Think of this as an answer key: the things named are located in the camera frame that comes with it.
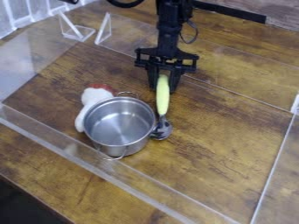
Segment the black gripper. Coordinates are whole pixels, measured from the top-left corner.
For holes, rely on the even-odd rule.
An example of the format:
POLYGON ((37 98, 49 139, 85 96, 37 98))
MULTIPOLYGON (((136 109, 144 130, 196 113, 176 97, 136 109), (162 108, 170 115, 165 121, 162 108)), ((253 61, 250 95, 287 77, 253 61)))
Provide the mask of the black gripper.
POLYGON ((176 49, 172 57, 158 55, 157 48, 136 48, 134 49, 134 66, 146 69, 148 85, 156 90, 158 79, 158 69, 169 70, 170 76, 168 80, 169 93, 172 94, 177 88, 182 73, 193 73, 198 56, 176 49))

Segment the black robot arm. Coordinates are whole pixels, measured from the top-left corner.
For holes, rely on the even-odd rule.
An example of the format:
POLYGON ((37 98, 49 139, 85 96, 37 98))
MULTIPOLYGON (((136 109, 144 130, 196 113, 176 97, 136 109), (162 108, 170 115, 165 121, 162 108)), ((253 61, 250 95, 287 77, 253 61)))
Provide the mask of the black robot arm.
POLYGON ((160 70, 170 72, 168 84, 173 92, 184 73, 196 71, 198 56, 181 51, 177 47, 182 24, 186 23, 194 30, 190 21, 193 0, 156 0, 156 13, 158 16, 156 29, 157 47, 136 48, 134 65, 146 70, 148 84, 156 90, 160 70))

